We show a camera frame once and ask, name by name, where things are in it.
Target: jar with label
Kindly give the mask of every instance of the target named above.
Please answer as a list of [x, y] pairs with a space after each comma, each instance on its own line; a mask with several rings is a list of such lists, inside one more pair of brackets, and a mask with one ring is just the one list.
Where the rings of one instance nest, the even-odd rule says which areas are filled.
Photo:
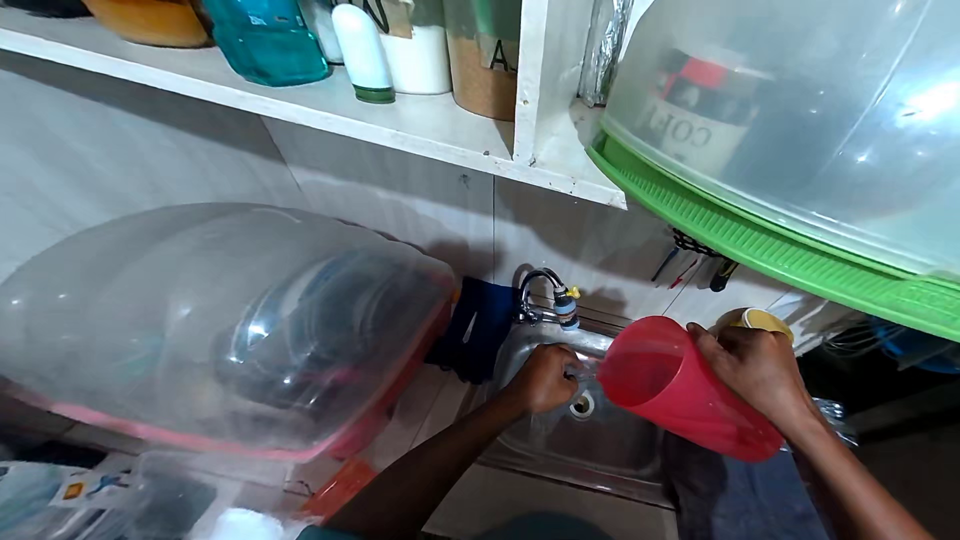
[[100, 24], [127, 41], [159, 47], [206, 47], [210, 35], [190, 0], [84, 0]]
[[756, 116], [754, 93], [769, 75], [714, 49], [705, 60], [680, 49], [660, 57], [635, 133], [670, 158], [715, 176], [727, 165]]
[[520, 2], [444, 0], [453, 99], [466, 110], [514, 119]]
[[452, 89], [441, 0], [382, 0], [367, 13], [380, 31], [396, 91], [443, 94]]

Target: white bottle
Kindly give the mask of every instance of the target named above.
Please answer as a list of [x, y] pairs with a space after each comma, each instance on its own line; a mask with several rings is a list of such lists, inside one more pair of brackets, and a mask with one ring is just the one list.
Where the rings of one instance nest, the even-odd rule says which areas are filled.
[[405, 94], [443, 94], [453, 89], [440, 0], [404, 0], [404, 36], [381, 34], [394, 89]]
[[367, 103], [393, 103], [396, 100], [394, 84], [373, 20], [352, 4], [338, 5], [332, 16], [333, 30], [357, 99]]

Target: clear plastic food cover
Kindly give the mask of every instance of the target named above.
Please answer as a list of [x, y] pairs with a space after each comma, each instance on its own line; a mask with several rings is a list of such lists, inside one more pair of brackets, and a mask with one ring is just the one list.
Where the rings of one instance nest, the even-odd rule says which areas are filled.
[[658, 0], [608, 133], [768, 221], [960, 276], [960, 4]]
[[377, 426], [443, 329], [450, 268], [295, 209], [156, 209], [0, 285], [0, 375], [79, 420], [304, 460]]

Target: black handle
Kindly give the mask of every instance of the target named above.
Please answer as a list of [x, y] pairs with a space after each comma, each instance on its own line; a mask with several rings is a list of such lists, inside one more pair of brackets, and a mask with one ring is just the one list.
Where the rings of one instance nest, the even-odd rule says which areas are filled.
[[736, 267], [739, 265], [740, 263], [735, 260], [724, 258], [723, 262], [720, 263], [720, 267], [717, 268], [717, 273], [710, 279], [710, 290], [720, 292], [727, 288], [727, 282], [730, 280], [733, 270], [736, 270]]

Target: white shelf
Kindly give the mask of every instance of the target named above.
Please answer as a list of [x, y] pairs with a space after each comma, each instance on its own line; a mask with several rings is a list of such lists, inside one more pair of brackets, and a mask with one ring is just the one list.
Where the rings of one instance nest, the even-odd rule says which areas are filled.
[[[343, 68], [335, 68], [331, 77], [311, 85], [260, 86], [235, 74], [217, 48], [137, 45], [92, 18], [38, 18], [12, 9], [0, 9], [0, 49], [626, 208], [623, 191], [585, 162], [588, 158], [576, 139], [558, 142], [565, 150], [579, 152], [571, 155], [572, 166], [514, 162], [514, 124], [463, 110], [451, 94], [398, 94], [392, 105], [365, 104], [353, 96]], [[576, 134], [576, 130], [562, 132]]]

